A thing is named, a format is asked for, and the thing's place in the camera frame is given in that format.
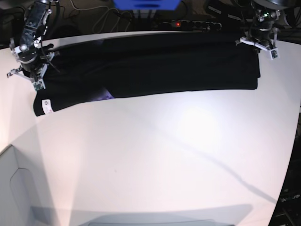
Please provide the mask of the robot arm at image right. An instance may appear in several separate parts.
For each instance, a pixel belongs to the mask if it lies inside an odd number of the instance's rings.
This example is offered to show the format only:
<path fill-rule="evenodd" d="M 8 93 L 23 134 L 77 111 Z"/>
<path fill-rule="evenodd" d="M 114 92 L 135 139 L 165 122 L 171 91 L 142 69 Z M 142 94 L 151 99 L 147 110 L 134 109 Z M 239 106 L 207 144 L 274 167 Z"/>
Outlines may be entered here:
<path fill-rule="evenodd" d="M 287 8 L 285 0 L 253 0 L 251 6 L 254 17 L 244 37 L 236 41 L 236 44 L 253 46 L 257 52 L 265 51 L 270 60 L 279 57 L 276 47 L 278 28 L 274 23 L 279 19 L 281 10 Z"/>

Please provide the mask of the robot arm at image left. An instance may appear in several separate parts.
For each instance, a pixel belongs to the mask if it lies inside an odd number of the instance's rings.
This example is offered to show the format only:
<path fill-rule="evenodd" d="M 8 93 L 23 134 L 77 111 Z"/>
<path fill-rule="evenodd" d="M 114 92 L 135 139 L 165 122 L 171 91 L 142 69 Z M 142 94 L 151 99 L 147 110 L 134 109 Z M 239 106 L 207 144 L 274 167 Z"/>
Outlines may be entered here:
<path fill-rule="evenodd" d="M 48 31 L 48 21 L 52 14 L 52 0 L 36 0 L 26 11 L 24 27 L 19 39 L 11 38 L 10 51 L 20 66 L 10 70 L 7 77 L 20 76 L 29 80 L 36 91 L 45 89 L 44 75 L 52 64 L 58 51 L 51 51 L 53 44 L 43 46 L 43 40 Z"/>

